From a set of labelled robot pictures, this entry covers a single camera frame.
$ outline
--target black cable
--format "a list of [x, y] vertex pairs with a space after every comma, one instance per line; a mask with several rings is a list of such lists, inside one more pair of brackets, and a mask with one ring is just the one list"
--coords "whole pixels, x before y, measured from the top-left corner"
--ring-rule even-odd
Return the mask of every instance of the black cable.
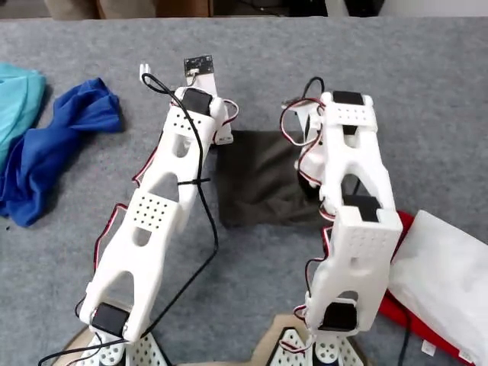
[[83, 300], [86, 298], [86, 295], [82, 297], [82, 299], [75, 305], [75, 315], [79, 318], [79, 306], [82, 304]]
[[37, 366], [42, 366], [44, 362], [47, 360], [50, 360], [51, 358], [56, 358], [59, 356], [63, 355], [70, 355], [72, 353], [78, 353], [78, 352], [84, 352], [84, 351], [90, 351], [91, 349], [102, 349], [103, 347], [110, 347], [111, 345], [119, 345], [120, 343], [125, 343], [125, 339], [118, 339], [117, 341], [112, 341], [112, 342], [107, 342], [107, 343], [101, 343], [100, 345], [91, 345], [89, 347], [81, 347], [81, 348], [73, 348], [73, 349], [66, 349], [64, 351], [56, 352], [51, 355], [48, 355], [46, 357], [43, 357], [39, 360], [37, 363]]
[[403, 366], [403, 361], [405, 360], [405, 354], [406, 354], [406, 349], [409, 346], [409, 340], [410, 340], [410, 335], [412, 334], [412, 318], [410, 317], [410, 314], [401, 302], [399, 302], [390, 292], [386, 292], [386, 297], [388, 297], [390, 300], [392, 300], [403, 312], [403, 315], [405, 315], [405, 320], [406, 320], [406, 326], [405, 326], [405, 335], [403, 336], [403, 344], [402, 348], [400, 350], [400, 354], [398, 356], [398, 366]]
[[[146, 79], [150, 79], [150, 81], [156, 83], [160, 89], [157, 89], [150, 85]], [[183, 103], [179, 100], [178, 97], [176, 97], [175, 93], [171, 91], [166, 85], [164, 85], [161, 81], [159, 81], [154, 75], [149, 74], [149, 73], [144, 73], [142, 74], [142, 80], [143, 83], [150, 88], [151, 90], [159, 93], [159, 94], [164, 94], [164, 95], [169, 95], [173, 101], [181, 108], [183, 111], [183, 114], [187, 118], [188, 122], [190, 123], [191, 129], [193, 130], [193, 133], [195, 135], [195, 139], [197, 140], [198, 144], [198, 149], [200, 151], [200, 154], [198, 156], [198, 171], [197, 171], [197, 178], [195, 180], [195, 185], [197, 186], [198, 189], [198, 195], [200, 196], [200, 200], [202, 205], [204, 206], [205, 213], [207, 214], [208, 220], [210, 221], [210, 225], [212, 226], [212, 232], [213, 232], [213, 251], [210, 254], [210, 256], [205, 260], [205, 262], [196, 270], [195, 273], [186, 281], [186, 283], [183, 285], [183, 287], [176, 293], [176, 295], [173, 297], [173, 299], [166, 305], [166, 307], [163, 309], [163, 311], [156, 317], [156, 319], [151, 323], [150, 326], [147, 327], [146, 331], [141, 335], [141, 337], [147, 336], [158, 324], [158, 322], [166, 315], [166, 313], [171, 309], [171, 307], [175, 304], [175, 302], [178, 300], [178, 298], [186, 291], [188, 286], [191, 285], [191, 283], [194, 281], [194, 279], [209, 265], [209, 263], [214, 259], [215, 255], [217, 254], [219, 250], [219, 237], [217, 234], [217, 226], [215, 225], [214, 218], [212, 217], [212, 213], [210, 212], [210, 208], [208, 207], [207, 200], [205, 199], [204, 191], [201, 187], [201, 173], [202, 173], [202, 168], [203, 168], [203, 163], [204, 163], [204, 148], [202, 146], [201, 140], [200, 140], [200, 135], [198, 134], [198, 130], [196, 126], [193, 123], [193, 120], [190, 117], [190, 114], [188, 113], [188, 110], [186, 107], [183, 105]]]
[[[95, 333], [95, 335], [98, 338], [98, 345], [101, 345], [101, 337], [98, 335], [98, 333]], [[71, 366], [72, 364], [77, 364], [80, 361], [89, 360], [90, 358], [92, 358], [93, 356], [95, 356], [97, 353], [99, 353], [100, 350], [101, 350], [101, 348], [97, 349], [97, 351], [95, 353], [93, 353], [92, 355], [89, 355], [89, 356], [86, 356], [86, 357], [83, 357], [83, 358], [77, 358], [76, 360], [73, 360], [73, 361], [69, 362], [68, 364], [66, 364], [66, 366]]]
[[268, 8], [276, 8], [275, 6], [273, 7], [266, 7], [266, 6], [257, 6], [252, 4], [251, 2], [245, 2], [244, 0], [237, 0], [237, 2], [240, 2], [241, 4], [247, 5], [250, 8], [253, 8], [256, 11], [260, 11], [261, 13], [268, 14], [268, 15], [273, 15], [274, 17], [280, 17], [281, 15], [278, 13], [275, 13], [274, 11], [269, 11], [267, 10]]
[[323, 94], [323, 92], [326, 90], [326, 84], [323, 82], [323, 79], [319, 76], [314, 76], [305, 85], [302, 98], [305, 98], [307, 96], [308, 89], [310, 89], [310, 86], [313, 84], [313, 82], [320, 82], [320, 94]]
[[[150, 85], [146, 81], [146, 78], [151, 79], [161, 89], [157, 89], [157, 88], [153, 87], [152, 85]], [[197, 186], [198, 195], [200, 196], [201, 203], [204, 206], [205, 213], [207, 214], [208, 220], [210, 221], [210, 225], [212, 226], [212, 232], [213, 232], [213, 251], [210, 254], [210, 256], [207, 258], [207, 260], [186, 281], [186, 283], [183, 285], [183, 287], [178, 291], [178, 293], [168, 303], [168, 305], [164, 308], [164, 310], [156, 317], [156, 319], [151, 323], [151, 325], [149, 325], [147, 327], [147, 329], [141, 335], [141, 338], [147, 336], [157, 326], [158, 322], [164, 317], [164, 315], [166, 315], [166, 313], [171, 309], [171, 307], [175, 304], [175, 302], [178, 300], [178, 298], [186, 291], [186, 289], [188, 288], [188, 286], [190, 286], [191, 283], [194, 281], [194, 279], [210, 264], [210, 262], [212, 261], [212, 259], [214, 259], [215, 255], [217, 254], [217, 252], [219, 250], [219, 237], [218, 237], [218, 234], [217, 234], [217, 226], [215, 225], [214, 218], [212, 217], [212, 213], [210, 212], [210, 208], [208, 207], [207, 200], [205, 199], [205, 195], [204, 195], [204, 192], [203, 192], [202, 187], [201, 187], [201, 183], [203, 181], [207, 181], [207, 179], [203, 179], [202, 180], [202, 178], [201, 178], [201, 173], [202, 173], [202, 168], [203, 168], [203, 162], [204, 162], [204, 148], [202, 146], [201, 139], [200, 139], [200, 135], [198, 134], [198, 130], [197, 130], [196, 126], [194, 125], [193, 120], [191, 119], [190, 114], [188, 113], [188, 110], [182, 104], [182, 102], [176, 97], [175, 93], [172, 90], [170, 90], [166, 85], [164, 85], [155, 76], [153, 76], [151, 74], [144, 73], [142, 75], [142, 79], [143, 79], [144, 84], [148, 88], [150, 88], [151, 90], [153, 90], [153, 91], [155, 91], [155, 92], [157, 92], [159, 94], [169, 95], [173, 99], [173, 101], [175, 101], [176, 104], [181, 108], [181, 110], [183, 111], [183, 114], [186, 116], [186, 118], [188, 119], [188, 122], [190, 123], [191, 129], [193, 130], [193, 133], [195, 135], [195, 139], [197, 140], [198, 149], [200, 150], [200, 154], [198, 156], [197, 178], [194, 181], [192, 181], [192, 183], [194, 183]], [[85, 297], [83, 297], [76, 304], [76, 306], [75, 306], [75, 315], [77, 317], [79, 317], [79, 312], [78, 312], [79, 305], [82, 303], [82, 301], [84, 299], [85, 299]], [[42, 366], [42, 364], [45, 361], [50, 360], [51, 358], [59, 357], [59, 356], [62, 356], [62, 355], [69, 355], [71, 353], [76, 353], [76, 352], [89, 351], [91, 349], [98, 349], [98, 350], [100, 350], [103, 347], [110, 347], [112, 345], [118, 345], [120, 343], [125, 343], [125, 342], [126, 342], [125, 339], [118, 339], [116, 341], [102, 343], [100, 345], [93, 345], [93, 346], [90, 346], [90, 347], [67, 349], [65, 351], [56, 352], [56, 353], [53, 353], [51, 355], [48, 355], [46, 357], [41, 358], [39, 360], [37, 366]]]
[[358, 178], [358, 181], [356, 182], [356, 185], [354, 186], [354, 189], [352, 190], [353, 196], [355, 196], [358, 193], [359, 187], [361, 187], [361, 180]]

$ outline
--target gray felt surface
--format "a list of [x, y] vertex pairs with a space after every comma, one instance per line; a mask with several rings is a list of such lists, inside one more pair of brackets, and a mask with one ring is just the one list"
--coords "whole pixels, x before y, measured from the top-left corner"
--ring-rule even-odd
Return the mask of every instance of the gray felt surface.
[[[140, 62], [170, 85], [182, 59], [211, 53], [219, 92], [237, 101], [239, 129], [278, 127], [282, 100], [312, 75], [375, 101], [384, 164], [398, 208], [425, 209], [488, 242], [488, 19], [222, 19], [0, 23], [0, 60], [40, 70], [50, 99], [100, 76], [120, 97], [126, 132], [100, 135], [62, 176], [53, 209], [29, 229], [0, 219], [0, 365], [32, 365], [82, 327], [72, 313], [92, 273], [92, 248], [130, 177], [150, 153], [168, 99], [138, 81]], [[214, 169], [215, 155], [207, 159]], [[217, 215], [213, 184], [205, 186]], [[200, 204], [166, 256], [162, 309], [212, 245]], [[216, 261], [157, 328], [174, 362], [246, 360], [276, 313], [303, 302], [303, 265], [318, 254], [306, 228], [219, 227]], [[396, 364], [403, 330], [379, 316], [358, 340]], [[405, 365], [430, 358], [414, 338]]]

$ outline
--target red wire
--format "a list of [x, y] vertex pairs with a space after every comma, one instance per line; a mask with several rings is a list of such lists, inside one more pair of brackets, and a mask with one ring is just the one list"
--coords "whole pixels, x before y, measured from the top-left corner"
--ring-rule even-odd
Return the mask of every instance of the red wire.
[[151, 165], [151, 162], [153, 162], [154, 155], [156, 154], [156, 151], [158, 151], [158, 146], [157, 145], [154, 148], [154, 150], [151, 152], [151, 155], [149, 155], [149, 158], [147, 158], [146, 163], [144, 164], [144, 166], [131, 179], [133, 182], [135, 182], [137, 184], [137, 187], [138, 188], [140, 187], [139, 178], [140, 178], [140, 176], [142, 174], [144, 174], [146, 172], [146, 170], [149, 167], [149, 165]]
[[307, 285], [307, 291], [309, 293], [309, 296], [311, 296], [311, 294], [310, 294], [310, 281], [309, 281], [309, 275], [308, 275], [308, 268], [312, 262], [315, 262], [315, 263], [324, 262], [329, 257], [330, 248], [329, 248], [329, 237], [327, 235], [327, 230], [330, 230], [330, 229], [332, 229], [332, 226], [323, 227], [321, 232], [320, 232], [322, 235], [322, 241], [323, 241], [323, 258], [311, 258], [305, 264], [305, 282]]
[[291, 343], [288, 343], [287, 341], [283, 341], [281, 340], [280, 342], [280, 346], [283, 348], [283, 345], [285, 345], [286, 347], [288, 347], [289, 349], [287, 349], [286, 351], [288, 353], [291, 353], [292, 355], [295, 355], [297, 353], [303, 353], [305, 355], [305, 351], [310, 348], [310, 346], [306, 347], [306, 348], [298, 348], [297, 346], [295, 345], [292, 345]]
[[110, 218], [108, 219], [107, 224], [105, 225], [104, 231], [101, 232], [100, 236], [95, 241], [95, 248], [93, 251], [93, 273], [95, 273], [97, 271], [97, 267], [98, 267], [98, 251], [100, 250], [101, 240], [110, 231], [110, 228], [114, 224], [115, 218], [117, 217], [117, 212], [120, 208], [127, 210], [127, 205], [116, 204], [114, 206], [114, 209], [112, 210], [112, 214], [110, 215]]
[[319, 181], [318, 179], [310, 177], [307, 173], [305, 173], [300, 167], [302, 164], [303, 159], [305, 158], [305, 155], [310, 152], [311, 149], [313, 149], [317, 143], [320, 141], [320, 138], [322, 137], [322, 130], [319, 131], [319, 134], [317, 135], [316, 139], [307, 147], [307, 149], [303, 152], [303, 154], [298, 158], [298, 164], [297, 164], [297, 171], [308, 181], [311, 181], [317, 185], [322, 185], [322, 182]]
[[305, 321], [305, 318], [301, 315], [299, 315], [297, 312], [300, 311], [300, 310], [305, 310], [307, 308], [307, 305], [300, 305], [298, 307], [295, 307], [293, 309], [293, 315], [295, 315], [298, 319], [300, 319], [301, 321]]
[[[236, 102], [227, 101], [226, 99], [224, 99], [224, 101], [223, 101], [223, 102], [224, 102], [224, 103], [229, 103], [229, 104], [232, 104], [232, 105], [233, 105], [233, 106], [236, 108], [236, 113], [234, 113], [234, 115], [233, 115], [231, 118], [229, 118], [229, 119], [225, 120], [225, 121], [222, 123], [222, 126], [220, 126], [220, 128], [224, 127], [226, 124], [230, 124], [232, 121], [234, 121], [234, 120], [237, 118], [237, 116], [239, 116], [239, 106], [237, 105], [237, 103], [236, 103]], [[212, 141], [213, 141], [213, 143], [214, 143], [214, 144], [216, 143], [216, 142], [215, 142], [215, 137], [217, 137], [217, 131], [215, 131], [215, 132], [213, 133], [213, 137], [212, 137]]]
[[291, 143], [293, 143], [295, 146], [306, 146], [308, 145], [309, 143], [311, 142], [302, 142], [302, 143], [297, 143], [295, 140], [293, 140], [291, 138], [291, 136], [287, 133], [287, 131], [284, 129], [284, 115], [287, 113], [287, 111], [293, 107], [294, 105], [297, 105], [303, 101], [312, 101], [314, 103], [317, 103], [320, 107], [324, 108], [326, 105], [324, 103], [322, 103], [322, 101], [320, 99], [317, 99], [317, 98], [301, 98], [301, 99], [298, 99], [296, 101], [292, 101], [289, 105], [287, 105], [287, 107], [281, 112], [281, 116], [280, 116], [280, 129], [281, 129], [281, 132], [283, 133], [283, 136], [285, 139], [287, 139], [288, 141], [290, 141]]

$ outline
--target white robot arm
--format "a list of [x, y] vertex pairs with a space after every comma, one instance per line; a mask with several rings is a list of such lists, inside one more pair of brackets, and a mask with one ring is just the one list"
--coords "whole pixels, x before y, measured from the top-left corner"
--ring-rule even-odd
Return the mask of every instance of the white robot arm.
[[[321, 213], [333, 222], [327, 258], [313, 276], [303, 315], [315, 342], [334, 344], [371, 328], [403, 227], [381, 161], [371, 97], [326, 92], [290, 109], [307, 143], [295, 167], [312, 187], [320, 186]], [[370, 196], [343, 192], [346, 175], [358, 177]]]
[[[191, 66], [185, 61], [185, 68], [191, 67], [187, 71], [194, 72], [187, 73], [192, 86], [175, 92], [193, 120], [202, 151], [184, 111], [172, 103], [152, 162], [86, 288], [79, 318], [93, 332], [102, 334], [105, 341], [123, 338], [134, 343], [149, 325], [166, 249], [173, 235], [185, 228], [197, 195], [199, 159], [203, 164], [212, 143], [232, 142], [226, 103], [216, 94], [208, 57], [191, 59]], [[178, 178], [178, 202], [153, 193], [155, 186], [170, 174]], [[136, 240], [141, 230], [150, 234], [147, 243]], [[133, 276], [133, 306], [115, 303], [106, 296], [108, 288], [124, 272]]]

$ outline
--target blue cloth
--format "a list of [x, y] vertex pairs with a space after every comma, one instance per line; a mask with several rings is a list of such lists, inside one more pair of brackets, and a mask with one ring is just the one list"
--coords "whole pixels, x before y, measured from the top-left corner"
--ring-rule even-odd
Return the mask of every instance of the blue cloth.
[[10, 142], [36, 120], [46, 78], [36, 70], [0, 63], [0, 172]]
[[0, 215], [30, 226], [43, 213], [46, 195], [82, 148], [90, 132], [119, 132], [118, 97], [101, 79], [88, 80], [54, 101], [51, 124], [12, 141], [0, 175]]

